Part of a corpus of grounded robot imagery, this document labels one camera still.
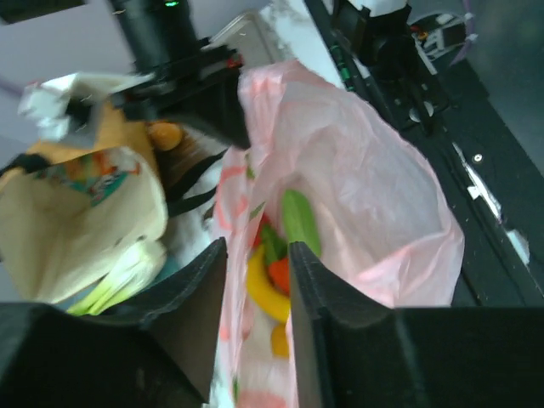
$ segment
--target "black strap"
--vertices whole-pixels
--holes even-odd
[[[9,170],[13,170],[17,167],[25,170],[25,173],[34,173],[45,170],[50,166],[51,163],[43,156],[37,154],[27,155],[26,153],[23,153],[16,156],[6,167],[0,169],[0,177]]]
[[[216,189],[213,188],[206,193],[184,198],[184,195],[198,183],[200,177],[211,166],[221,160],[223,156],[224,151],[198,162],[176,184],[168,189],[166,195],[169,217],[177,217],[180,214],[188,213],[210,201],[215,196]]]

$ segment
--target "plastic bag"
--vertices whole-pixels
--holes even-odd
[[[293,407],[292,350],[272,355],[275,323],[245,286],[260,218],[281,230],[285,189],[312,202],[322,263],[391,308],[449,305],[464,238],[427,161],[356,95],[298,62],[248,72],[240,95],[252,148],[224,157],[214,213],[229,252],[220,353],[238,407]]]

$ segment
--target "orange vegetable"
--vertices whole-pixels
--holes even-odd
[[[271,225],[271,222],[270,218],[268,218],[266,214],[263,214],[261,222],[258,225],[257,235],[255,236],[255,241],[253,242],[252,249],[257,249],[257,247],[261,245],[261,242],[263,242],[263,239],[261,238],[261,232],[263,231],[263,227],[265,225]]]
[[[283,258],[269,266],[270,279],[287,295],[291,292],[289,285],[289,258]]]

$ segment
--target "banana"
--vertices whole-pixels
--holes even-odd
[[[287,323],[291,300],[278,292],[269,280],[264,263],[264,245],[260,245],[247,263],[246,287],[253,301],[270,317]]]

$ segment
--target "red print on bag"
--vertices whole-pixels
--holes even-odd
[[[245,178],[246,171],[247,168],[245,166],[227,167],[224,168],[221,172],[221,179],[219,180],[216,208],[218,222],[219,226],[223,230],[230,230],[232,233],[235,233],[233,221],[235,221],[247,210],[247,208],[249,207],[249,200],[247,199],[246,195],[240,195],[236,197],[236,202],[232,203],[232,206],[229,205],[229,207],[234,208],[234,214],[225,214],[224,206],[226,205],[226,203],[224,202],[224,188],[226,187],[225,185],[227,184],[227,182],[236,176],[243,176]]]

